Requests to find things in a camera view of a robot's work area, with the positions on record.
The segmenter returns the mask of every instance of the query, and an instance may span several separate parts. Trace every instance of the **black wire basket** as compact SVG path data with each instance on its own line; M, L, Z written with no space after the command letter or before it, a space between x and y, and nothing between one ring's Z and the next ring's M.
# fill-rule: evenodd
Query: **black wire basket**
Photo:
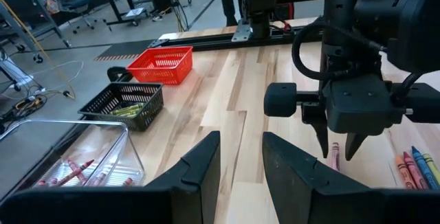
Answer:
M114 115L114 111L141 104L134 116ZM164 106L162 84L112 82L78 113L92 120L123 122L131 131L145 131Z

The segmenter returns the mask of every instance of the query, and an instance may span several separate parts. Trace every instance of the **wooden table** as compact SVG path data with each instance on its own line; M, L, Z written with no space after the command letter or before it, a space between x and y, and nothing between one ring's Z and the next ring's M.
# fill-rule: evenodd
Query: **wooden table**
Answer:
M312 21L301 19L292 24ZM165 34L161 38L219 34L234 29ZM318 70L320 43L303 44L301 58L306 66ZM385 56L383 64L387 79L402 81L408 75L392 66ZM430 74L423 79L435 83L439 77ZM271 82L296 82L298 90L318 88L318 81L306 78L294 67L291 45L193 53L193 69L185 81L177 87L163 88L165 105L152 125L143 133L131 134L146 170L144 183L169 169L210 131L220 130L221 183L216 223L277 223L264 175L262 132L274 132L320 161L327 160L322 158L312 127L301 122L300 111L289 118L264 115L263 96ZM351 161L341 156L341 172L372 188L403 188L395 155L415 145L421 152L430 153L439 165L438 137L436 125L413 124L404 118L401 125L367 138ZM329 132L329 142L339 142L344 154L345 135Z

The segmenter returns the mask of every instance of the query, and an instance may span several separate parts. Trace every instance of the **concrete floor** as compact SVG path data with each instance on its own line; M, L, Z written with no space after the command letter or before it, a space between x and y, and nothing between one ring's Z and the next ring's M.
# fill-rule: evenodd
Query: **concrete floor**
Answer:
M181 2L182 5L187 4L186 0L181 0ZM211 3L211 5L209 5L205 12L203 12L209 3ZM120 10L128 9L125 0L118 1L117 5ZM151 9L150 4L146 4L144 7L146 7L147 10ZM106 19L108 21L115 19L113 11L109 5L105 5L98 9L99 11L93 13L93 17L97 19ZM193 23L191 30L223 27L226 24L226 18L223 15L221 7L221 0L192 0L192 5L184 9L189 23L193 23L195 18L200 16L199 19ZM296 5L295 14L296 18L318 16L319 14L322 14L322 1L299 3ZM110 32L107 26L102 22L95 24L94 30L90 30L84 23L78 24L81 24L82 27L77 34L73 34L72 32L73 27L76 27L76 25L65 25L62 27L63 35L72 44L73 49L65 48L62 40L53 33L45 34L38 38L43 48L48 49L47 54L53 60L55 65L77 61L59 67L59 69L65 74L66 78L73 78L80 69L81 63L84 63L84 67L78 77L71 81L71 85L76 94L76 100L65 98L62 95L55 95L48 100L47 104L42 109L32 114L29 117L30 119L77 120L80 117L80 115L77 114L77 111L109 84L107 69L112 66L127 66L131 62L131 60L94 61L95 57L109 48L106 44L154 39L165 33L177 32L176 18L172 13L165 15L162 21L153 22L150 19L143 19L138 27L127 24L113 25L112 32ZM36 64L32 60L31 53L15 53L17 50L11 44L5 45L4 49L7 53L11 54L13 61L22 68L22 70L27 74L34 75L35 81L40 85L43 85L46 89L53 89L54 87L64 84L63 79L57 74L57 72L51 70L52 66L47 59L41 64ZM33 74L34 72L42 70L47 71ZM57 88L57 90L69 90L69 87L64 85ZM18 93L12 89L7 90L2 96L0 96L0 110L6 111L17 102L17 100L11 100L11 98L21 99L25 96L26 90ZM44 141L44 144L50 146L50 144L55 142L57 138L67 130L67 128L67 126L56 128L41 128L41 126L35 126L34 128L28 128L23 132L32 137L33 142L38 143ZM22 172L19 170L13 170L14 175L10 174L10 165L12 162L17 161L17 156L22 157L23 161L26 161L24 164L29 164L31 163L30 160L35 160L38 156L35 154L36 152L32 147L33 144L31 142L26 145L26 149L17 150L15 146L14 150L11 150L8 143L0 143L0 171L8 172L8 177L20 177ZM3 179L2 174L0 174L0 181L3 181Z

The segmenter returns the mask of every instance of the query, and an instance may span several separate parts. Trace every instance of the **red basket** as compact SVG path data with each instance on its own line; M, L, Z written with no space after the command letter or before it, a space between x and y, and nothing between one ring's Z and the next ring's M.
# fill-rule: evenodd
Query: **red basket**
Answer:
M147 49L127 69L139 82L178 85L193 68L193 47Z

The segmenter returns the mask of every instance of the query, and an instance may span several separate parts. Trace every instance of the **yellow cable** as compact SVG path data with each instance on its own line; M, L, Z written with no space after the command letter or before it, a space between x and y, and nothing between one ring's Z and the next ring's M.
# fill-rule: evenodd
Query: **yellow cable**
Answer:
M47 53L45 52L45 50L41 47L40 43L37 41L37 39L34 37L34 35L32 35L32 33L28 30L28 28L26 27L26 25L21 21L21 19L15 14L15 12L12 10L12 8L5 2L5 0L0 0L0 2L2 2L2 4L6 7L6 9L8 9L9 13L11 13L11 15L16 19L16 21L20 24L20 26L27 32L27 35L29 35L32 40L34 41L34 43L36 44L36 46L41 50L41 52L43 53L43 55L46 57L46 59L48 59L49 64L52 66L52 68L55 69L55 71L58 73L58 75L63 79L63 81L65 81L67 83L67 85L69 85L71 94L67 94L67 96L69 98L72 99L76 99L76 94L74 91L74 88L72 87L72 85L70 84L67 76L61 71L59 70L54 62L52 61L52 59L49 57L49 55L47 55Z

